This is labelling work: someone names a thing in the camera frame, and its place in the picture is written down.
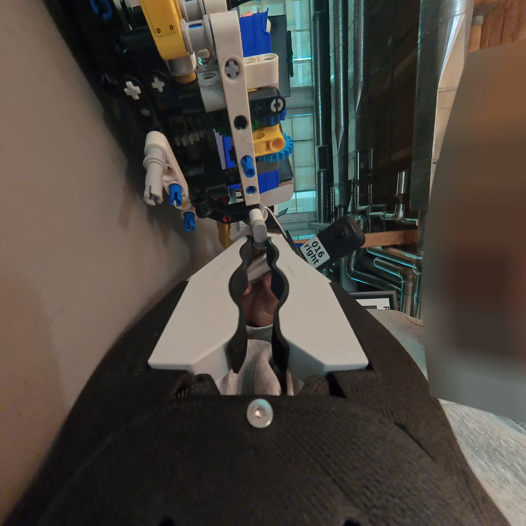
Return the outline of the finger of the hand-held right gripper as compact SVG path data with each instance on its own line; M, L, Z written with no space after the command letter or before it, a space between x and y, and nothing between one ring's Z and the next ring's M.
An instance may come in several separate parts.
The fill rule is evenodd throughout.
M288 234L281 226L273 210L270 207L264 206L263 211L266 214L265 225L267 229L267 240L263 250L267 251L272 245L274 250L285 248L289 252L294 253L294 243L289 239Z

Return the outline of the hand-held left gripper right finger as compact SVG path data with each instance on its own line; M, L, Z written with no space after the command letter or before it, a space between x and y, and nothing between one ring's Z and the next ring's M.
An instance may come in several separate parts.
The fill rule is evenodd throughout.
M278 299L272 351L281 372L313 375L365 369L369 364L328 279L301 259L284 238L267 239L271 290Z

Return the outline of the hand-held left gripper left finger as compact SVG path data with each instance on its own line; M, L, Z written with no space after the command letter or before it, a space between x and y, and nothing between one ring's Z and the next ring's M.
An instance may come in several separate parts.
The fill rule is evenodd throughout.
M239 372L247 353L242 297L253 260L253 239L240 238L188 280L149 366L208 374Z

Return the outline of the lego crane model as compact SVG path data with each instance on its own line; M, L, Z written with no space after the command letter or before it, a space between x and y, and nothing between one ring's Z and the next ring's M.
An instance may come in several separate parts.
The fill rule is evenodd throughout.
M225 247L246 235L263 250L254 162L286 141L280 129L253 136L244 1L44 3L120 134L144 149L145 203L168 203L186 231L197 218L213 220Z

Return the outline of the person's right forearm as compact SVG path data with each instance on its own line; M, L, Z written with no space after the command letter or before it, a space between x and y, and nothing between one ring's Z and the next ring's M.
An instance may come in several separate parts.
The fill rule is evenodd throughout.
M286 387L283 388L275 371L271 340L273 325L264 327L247 326L246 357L238 373L229 371L225 377L227 396L258 395L279 396L285 393L294 395L293 378L286 373Z

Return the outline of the person's right hand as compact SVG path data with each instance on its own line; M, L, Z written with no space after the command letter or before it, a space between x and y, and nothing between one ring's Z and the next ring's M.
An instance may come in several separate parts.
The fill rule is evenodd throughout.
M271 290L271 272L265 273L259 280L248 284L241 303L246 325L261 328L273 324L279 300Z

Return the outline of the wooden railing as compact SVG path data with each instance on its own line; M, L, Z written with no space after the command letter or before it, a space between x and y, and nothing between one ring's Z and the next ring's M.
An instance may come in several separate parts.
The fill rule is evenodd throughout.
M420 239L421 231L417 229L366 233L362 248L411 245L417 244Z

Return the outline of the framed black white sign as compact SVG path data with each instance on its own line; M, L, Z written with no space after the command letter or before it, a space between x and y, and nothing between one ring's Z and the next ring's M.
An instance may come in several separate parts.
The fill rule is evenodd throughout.
M396 291L362 291L349 293L360 305L369 310L399 311Z

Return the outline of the window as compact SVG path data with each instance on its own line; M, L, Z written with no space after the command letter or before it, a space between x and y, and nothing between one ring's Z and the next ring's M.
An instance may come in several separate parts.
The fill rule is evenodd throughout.
M293 77L284 131L294 142L289 158L294 193L293 199L285 205L286 217L316 220L315 102L309 8L300 7L299 2L287 2L286 17L293 49Z

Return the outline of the metal pipes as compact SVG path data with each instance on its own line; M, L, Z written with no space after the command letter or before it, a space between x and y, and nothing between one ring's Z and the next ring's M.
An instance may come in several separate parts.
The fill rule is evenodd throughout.
M352 291L396 291L421 317L425 212L410 207L421 1L314 1L316 232L351 216L417 244L357 249L329 267Z

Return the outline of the large metal duct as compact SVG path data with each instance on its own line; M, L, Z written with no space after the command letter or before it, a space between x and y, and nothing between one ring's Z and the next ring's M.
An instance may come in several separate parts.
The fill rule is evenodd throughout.
M421 1L410 207L427 211L468 54L474 1Z

